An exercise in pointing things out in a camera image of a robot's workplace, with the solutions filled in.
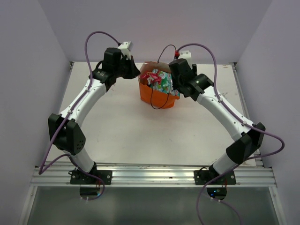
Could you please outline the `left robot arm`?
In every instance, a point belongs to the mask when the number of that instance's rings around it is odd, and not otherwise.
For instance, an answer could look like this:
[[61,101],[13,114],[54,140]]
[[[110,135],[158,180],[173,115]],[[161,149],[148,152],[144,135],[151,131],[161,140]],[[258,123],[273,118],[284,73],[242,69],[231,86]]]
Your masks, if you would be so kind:
[[48,118],[51,144],[67,154],[82,170],[81,179],[92,184],[98,173],[95,162],[86,149],[86,137],[81,130],[85,117],[95,103],[113,86],[117,78],[134,79],[139,75],[128,42],[117,48],[107,48],[104,59],[92,70],[88,80],[73,102],[60,114]]

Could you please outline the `orange paper bag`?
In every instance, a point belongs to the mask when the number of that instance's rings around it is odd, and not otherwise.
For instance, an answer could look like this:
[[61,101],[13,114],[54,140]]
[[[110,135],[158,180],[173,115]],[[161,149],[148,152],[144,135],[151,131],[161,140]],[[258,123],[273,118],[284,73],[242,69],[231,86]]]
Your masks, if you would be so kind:
[[171,74],[168,64],[162,62],[161,57],[162,55],[160,54],[157,61],[147,61],[143,63],[140,69],[141,74],[138,76],[140,99],[145,103],[150,104],[155,110],[172,108],[175,101],[180,99],[180,96],[173,96],[153,90],[149,85],[143,85],[139,81],[141,75],[147,72],[152,72],[154,69]]

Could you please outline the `small pink snack packet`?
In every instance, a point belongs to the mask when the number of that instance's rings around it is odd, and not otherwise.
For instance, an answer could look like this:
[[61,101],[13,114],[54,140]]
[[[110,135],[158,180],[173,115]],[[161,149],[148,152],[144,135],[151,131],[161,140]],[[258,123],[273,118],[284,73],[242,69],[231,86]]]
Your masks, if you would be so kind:
[[154,85],[156,83],[161,84],[162,78],[159,75],[160,71],[154,72],[147,72],[140,76],[139,81],[143,85]]

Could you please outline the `green Fox's candy bag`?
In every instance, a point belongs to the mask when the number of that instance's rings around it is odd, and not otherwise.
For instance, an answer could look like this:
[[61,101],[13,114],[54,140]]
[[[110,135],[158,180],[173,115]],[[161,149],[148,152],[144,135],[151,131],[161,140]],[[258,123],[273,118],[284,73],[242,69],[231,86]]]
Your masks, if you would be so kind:
[[[152,70],[152,72],[156,73],[160,70],[154,69]],[[172,76],[169,73],[160,71],[159,73],[160,77],[162,78],[161,84],[154,84],[154,85],[150,85],[150,87],[153,90],[157,90],[166,94],[170,94],[173,96],[180,96],[180,93],[174,89],[173,87],[173,82],[172,82]]]

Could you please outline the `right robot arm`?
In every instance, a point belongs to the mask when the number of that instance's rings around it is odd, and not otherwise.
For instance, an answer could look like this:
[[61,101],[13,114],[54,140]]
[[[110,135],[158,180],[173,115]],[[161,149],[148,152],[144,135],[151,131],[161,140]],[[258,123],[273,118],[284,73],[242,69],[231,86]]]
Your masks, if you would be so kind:
[[262,123],[251,128],[253,122],[228,103],[214,90],[214,82],[205,74],[197,74],[196,65],[190,66],[186,59],[178,59],[169,64],[174,88],[184,97],[190,97],[206,108],[227,130],[233,143],[225,153],[209,167],[209,179],[219,184],[225,179],[225,172],[245,162],[259,149],[265,130]]

